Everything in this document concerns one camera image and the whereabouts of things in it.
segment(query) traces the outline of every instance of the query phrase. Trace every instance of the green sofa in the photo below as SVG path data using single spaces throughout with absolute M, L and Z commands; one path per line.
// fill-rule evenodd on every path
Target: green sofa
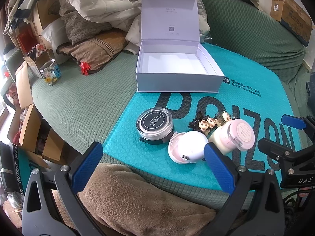
M 241 0 L 202 0 L 213 44 L 246 56 L 275 72 L 283 83 L 295 116 L 311 114 L 305 82 L 310 73 L 302 65 L 303 45 L 277 21 Z M 32 78 L 34 104 L 51 127 L 83 153 L 93 141 L 104 142 L 137 90 L 137 56 L 121 52 L 100 72 L 83 76 L 72 61 L 60 66 L 62 77 L 49 87 Z M 301 135 L 302 145 L 307 145 Z M 121 163 L 104 155 L 102 162 Z M 132 168 L 148 182 L 208 207 L 219 208 L 227 195 L 188 187 Z

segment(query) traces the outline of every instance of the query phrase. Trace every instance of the red bow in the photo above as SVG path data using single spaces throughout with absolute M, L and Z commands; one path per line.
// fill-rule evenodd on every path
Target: red bow
M 86 62 L 82 62 L 80 64 L 80 67 L 81 67 L 81 73 L 83 75 L 88 75 L 88 70 L 91 69 L 91 66 L 88 63 L 86 63 Z

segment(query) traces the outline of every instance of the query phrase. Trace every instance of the gray pillow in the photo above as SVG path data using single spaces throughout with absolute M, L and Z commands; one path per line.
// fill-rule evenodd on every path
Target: gray pillow
M 92 38 L 101 31 L 110 30 L 110 23 L 95 23 L 84 19 L 66 0 L 59 0 L 59 14 L 65 23 L 66 34 L 72 45 Z

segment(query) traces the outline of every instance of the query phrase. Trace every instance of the pillow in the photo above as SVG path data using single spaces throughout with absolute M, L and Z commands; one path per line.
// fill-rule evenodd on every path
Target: pillow
M 87 73 L 93 74 L 103 69 L 105 63 L 127 45 L 126 34 L 118 28 L 113 28 L 75 46 L 69 42 L 62 44 L 57 48 L 57 53 L 72 56 L 79 64 L 88 63 L 91 68 Z
M 66 0 L 59 0 L 59 14 L 65 23 L 66 34 L 72 45 L 92 38 L 101 31 L 110 30 L 110 23 L 95 23 L 84 19 Z

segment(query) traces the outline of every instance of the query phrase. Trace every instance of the white comforter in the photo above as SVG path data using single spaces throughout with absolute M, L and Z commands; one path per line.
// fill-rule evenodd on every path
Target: white comforter
M 109 22 L 113 27 L 128 32 L 125 48 L 134 54 L 139 52 L 141 43 L 141 0 L 66 0 L 86 20 Z M 199 13 L 200 39 L 208 34 L 207 14 L 201 0 L 197 0 Z

